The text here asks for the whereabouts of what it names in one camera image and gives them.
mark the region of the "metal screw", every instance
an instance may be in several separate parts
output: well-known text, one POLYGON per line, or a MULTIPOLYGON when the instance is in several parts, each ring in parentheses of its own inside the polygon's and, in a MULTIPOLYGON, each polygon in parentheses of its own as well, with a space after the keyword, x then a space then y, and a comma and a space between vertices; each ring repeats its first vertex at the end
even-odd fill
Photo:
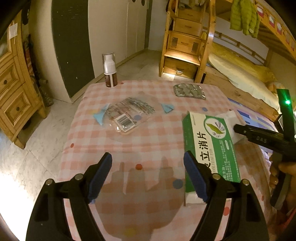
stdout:
POLYGON ((247 180, 247 179, 243 179, 242 183, 246 186, 248 186, 250 184, 249 180, 247 180))
POLYGON ((83 178, 83 174, 81 174, 81 173, 79 173, 79 174, 77 174, 77 175, 75 176, 75 179, 76 179, 77 181, 81 180, 82 178, 83 178))
POLYGON ((220 176, 218 173, 214 173, 214 174, 213 174, 213 178, 214 178, 215 180, 219 180, 219 179, 221 178, 221 176, 220 176))
POLYGON ((52 179, 47 179, 46 182, 45 182, 45 184, 49 186, 50 184, 52 184, 52 182, 53 182, 52 179))

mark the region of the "blue gripper pad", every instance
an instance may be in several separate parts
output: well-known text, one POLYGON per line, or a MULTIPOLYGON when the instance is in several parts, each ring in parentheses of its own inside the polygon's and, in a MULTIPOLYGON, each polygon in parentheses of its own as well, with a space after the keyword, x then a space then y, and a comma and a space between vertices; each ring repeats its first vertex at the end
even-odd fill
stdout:
POLYGON ((93 179, 89 184, 89 193, 87 195, 89 203, 94 203, 95 199, 98 197, 99 192, 107 178, 107 175, 112 166, 112 156, 108 154, 106 158, 102 161, 100 167, 95 173, 93 179))
POLYGON ((207 194, 207 185, 200 171, 194 163, 196 160, 193 160, 191 156, 187 152, 185 152, 183 161, 185 169, 192 181, 197 196, 201 198, 204 202, 207 202, 209 198, 207 194))

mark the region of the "colorful rug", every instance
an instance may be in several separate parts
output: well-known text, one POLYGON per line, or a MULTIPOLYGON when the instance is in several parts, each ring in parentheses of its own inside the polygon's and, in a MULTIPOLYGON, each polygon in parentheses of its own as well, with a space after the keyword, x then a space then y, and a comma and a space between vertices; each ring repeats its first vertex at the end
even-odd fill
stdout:
MULTIPOLYGON (((247 125, 250 126, 256 126, 263 129, 268 129, 271 131, 277 131, 274 123, 270 121, 268 118, 264 117, 263 115, 249 109, 248 107, 245 107, 244 105, 229 99, 237 108, 237 111, 240 113, 244 121, 247 125)), ((260 148, 268 153, 272 153, 270 149, 267 149, 265 147, 260 146, 260 148)))

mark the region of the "spray bottle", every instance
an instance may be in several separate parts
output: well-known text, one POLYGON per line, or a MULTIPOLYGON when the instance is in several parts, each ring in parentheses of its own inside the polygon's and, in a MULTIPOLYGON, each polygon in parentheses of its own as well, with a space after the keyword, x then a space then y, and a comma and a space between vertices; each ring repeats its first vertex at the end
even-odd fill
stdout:
POLYGON ((118 84, 115 66, 115 55, 114 53, 103 54, 102 57, 106 86, 108 88, 113 88, 118 84))

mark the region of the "green and white box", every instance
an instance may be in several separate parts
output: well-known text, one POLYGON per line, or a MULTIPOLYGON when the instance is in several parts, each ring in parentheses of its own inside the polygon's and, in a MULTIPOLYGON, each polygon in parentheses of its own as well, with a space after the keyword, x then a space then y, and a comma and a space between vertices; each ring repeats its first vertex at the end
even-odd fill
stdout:
MULTIPOLYGON (((240 174, 227 125, 222 118, 189 112, 183 119, 185 151, 225 180, 240 182, 240 174)), ((185 174, 186 203, 202 203, 185 174)))

